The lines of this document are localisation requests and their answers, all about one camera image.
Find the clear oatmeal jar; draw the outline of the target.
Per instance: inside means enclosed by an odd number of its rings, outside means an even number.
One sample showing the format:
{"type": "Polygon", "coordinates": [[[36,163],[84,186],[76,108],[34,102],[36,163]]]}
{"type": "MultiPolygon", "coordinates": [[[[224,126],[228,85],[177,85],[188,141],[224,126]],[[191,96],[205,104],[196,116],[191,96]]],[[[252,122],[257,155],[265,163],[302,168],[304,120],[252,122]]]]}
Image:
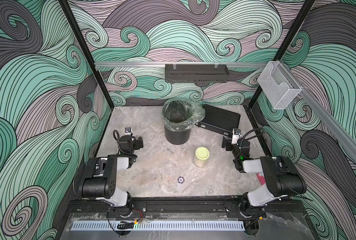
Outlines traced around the clear oatmeal jar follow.
{"type": "Polygon", "coordinates": [[[207,164],[207,161],[210,157],[210,152],[207,148],[205,147],[199,147],[195,150],[195,155],[194,155],[194,164],[202,168],[207,164]]]}

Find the light green jar lid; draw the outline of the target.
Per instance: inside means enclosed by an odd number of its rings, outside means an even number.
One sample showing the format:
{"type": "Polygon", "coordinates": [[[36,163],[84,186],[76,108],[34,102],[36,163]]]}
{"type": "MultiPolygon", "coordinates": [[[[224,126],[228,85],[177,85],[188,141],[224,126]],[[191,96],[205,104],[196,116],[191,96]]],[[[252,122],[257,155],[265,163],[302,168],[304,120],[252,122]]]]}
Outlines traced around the light green jar lid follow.
{"type": "Polygon", "coordinates": [[[195,150],[195,157],[199,161],[207,161],[210,156],[209,150],[205,147],[199,147],[195,150]]]}

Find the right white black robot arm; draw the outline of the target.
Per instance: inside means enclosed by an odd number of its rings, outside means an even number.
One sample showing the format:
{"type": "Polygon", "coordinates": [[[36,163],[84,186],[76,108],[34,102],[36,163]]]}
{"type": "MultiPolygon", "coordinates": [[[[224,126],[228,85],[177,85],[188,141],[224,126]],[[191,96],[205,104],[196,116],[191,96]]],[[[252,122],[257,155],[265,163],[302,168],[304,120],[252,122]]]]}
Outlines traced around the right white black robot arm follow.
{"type": "Polygon", "coordinates": [[[283,197],[306,193],[307,186],[293,162],[288,157],[249,157],[250,143],[247,140],[223,137],[222,148],[232,152],[237,171],[248,174],[263,174],[264,184],[254,191],[243,194],[241,208],[263,207],[283,197]]]}

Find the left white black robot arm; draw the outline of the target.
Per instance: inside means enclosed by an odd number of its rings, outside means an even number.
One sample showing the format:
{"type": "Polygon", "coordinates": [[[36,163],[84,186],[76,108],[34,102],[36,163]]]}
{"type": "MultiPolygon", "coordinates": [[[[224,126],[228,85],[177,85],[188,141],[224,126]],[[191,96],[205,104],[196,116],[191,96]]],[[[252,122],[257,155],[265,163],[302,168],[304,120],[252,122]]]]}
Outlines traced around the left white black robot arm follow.
{"type": "Polygon", "coordinates": [[[131,194],[117,186],[117,173],[130,169],[137,161],[136,150],[144,147],[142,137],[115,137],[119,153],[91,158],[82,175],[78,193],[82,199],[103,201],[112,207],[133,207],[131,194]]]}

